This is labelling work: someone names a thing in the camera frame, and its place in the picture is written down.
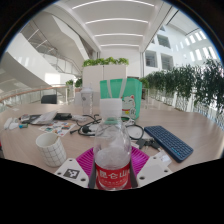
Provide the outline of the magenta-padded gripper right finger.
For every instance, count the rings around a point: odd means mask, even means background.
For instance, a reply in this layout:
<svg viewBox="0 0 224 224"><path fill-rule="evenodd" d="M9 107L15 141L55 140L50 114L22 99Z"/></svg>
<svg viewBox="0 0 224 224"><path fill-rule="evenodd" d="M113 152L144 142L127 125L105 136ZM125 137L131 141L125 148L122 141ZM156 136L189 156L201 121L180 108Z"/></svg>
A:
<svg viewBox="0 0 224 224"><path fill-rule="evenodd" d="M148 156L146 153L133 147L128 186L131 188L143 187L170 175L172 173L169 169L170 164L171 159L164 150L160 150L154 156Z"/></svg>

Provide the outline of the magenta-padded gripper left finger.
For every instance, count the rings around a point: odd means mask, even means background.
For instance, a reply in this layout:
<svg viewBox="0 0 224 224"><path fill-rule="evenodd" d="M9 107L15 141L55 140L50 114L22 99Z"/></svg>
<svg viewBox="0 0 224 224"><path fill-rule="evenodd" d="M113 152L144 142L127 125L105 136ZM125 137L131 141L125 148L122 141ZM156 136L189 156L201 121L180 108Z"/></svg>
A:
<svg viewBox="0 0 224 224"><path fill-rule="evenodd" d="M93 149L88 149L77 158L68 158L55 175L81 187L93 189L96 183Z"/></svg>

